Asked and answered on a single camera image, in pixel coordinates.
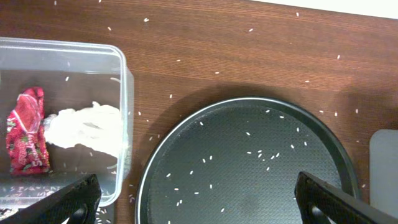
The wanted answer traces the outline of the white tissue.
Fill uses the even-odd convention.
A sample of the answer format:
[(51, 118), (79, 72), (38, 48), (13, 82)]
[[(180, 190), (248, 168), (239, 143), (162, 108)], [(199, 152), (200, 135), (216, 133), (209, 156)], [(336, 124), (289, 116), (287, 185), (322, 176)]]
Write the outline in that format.
[(81, 110), (64, 109), (43, 121), (45, 140), (62, 148), (81, 144), (118, 157), (122, 149), (123, 122), (119, 109), (92, 102)]

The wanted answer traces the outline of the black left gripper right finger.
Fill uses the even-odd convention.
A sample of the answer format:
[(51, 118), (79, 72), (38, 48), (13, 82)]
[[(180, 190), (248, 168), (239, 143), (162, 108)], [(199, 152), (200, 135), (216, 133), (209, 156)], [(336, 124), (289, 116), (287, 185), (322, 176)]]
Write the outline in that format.
[(397, 219), (372, 208), (308, 172), (300, 172), (295, 198), (302, 223), (395, 224)]

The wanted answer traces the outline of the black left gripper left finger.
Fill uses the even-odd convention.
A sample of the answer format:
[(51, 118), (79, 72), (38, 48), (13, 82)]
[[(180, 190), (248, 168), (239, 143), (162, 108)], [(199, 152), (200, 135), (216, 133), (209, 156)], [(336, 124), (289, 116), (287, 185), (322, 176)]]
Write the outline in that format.
[(101, 200), (96, 174), (82, 178), (1, 221), (1, 224), (94, 224)]

